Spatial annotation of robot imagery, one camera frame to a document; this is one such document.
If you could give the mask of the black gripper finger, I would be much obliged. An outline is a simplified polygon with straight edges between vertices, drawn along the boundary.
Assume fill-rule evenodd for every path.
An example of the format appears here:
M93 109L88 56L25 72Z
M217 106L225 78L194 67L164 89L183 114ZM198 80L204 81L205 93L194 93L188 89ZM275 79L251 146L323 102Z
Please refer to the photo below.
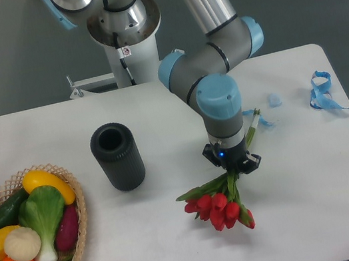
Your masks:
M205 156L207 160L209 160L215 166L222 166L222 151L219 148L219 144L206 144L203 148L202 155Z
M260 166L261 156L246 152L246 154L238 161L238 171L241 174L249 174Z

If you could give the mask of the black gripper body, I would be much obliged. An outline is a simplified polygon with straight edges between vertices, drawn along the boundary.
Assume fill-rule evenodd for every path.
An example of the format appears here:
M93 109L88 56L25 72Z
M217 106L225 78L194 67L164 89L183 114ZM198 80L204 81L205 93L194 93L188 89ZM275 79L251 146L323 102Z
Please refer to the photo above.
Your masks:
M212 145L212 155L214 156L214 165L221 166L225 170L241 170L247 161L246 141L242 139L232 148L222 148L218 143Z

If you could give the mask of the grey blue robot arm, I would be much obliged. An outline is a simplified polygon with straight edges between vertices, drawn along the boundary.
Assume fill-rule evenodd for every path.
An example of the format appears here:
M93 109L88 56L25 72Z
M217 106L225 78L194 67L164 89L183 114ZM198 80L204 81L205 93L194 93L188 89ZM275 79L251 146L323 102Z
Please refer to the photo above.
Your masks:
M261 159L248 152L240 92L228 73L261 48L262 29L251 17L239 17L229 0L183 1L207 42L195 54L174 50L161 59L155 38L161 15L153 0L43 0L64 28L75 29L81 19L109 60L109 74L70 83L75 95L159 80L202 117L208 133L203 155L229 172L249 174Z

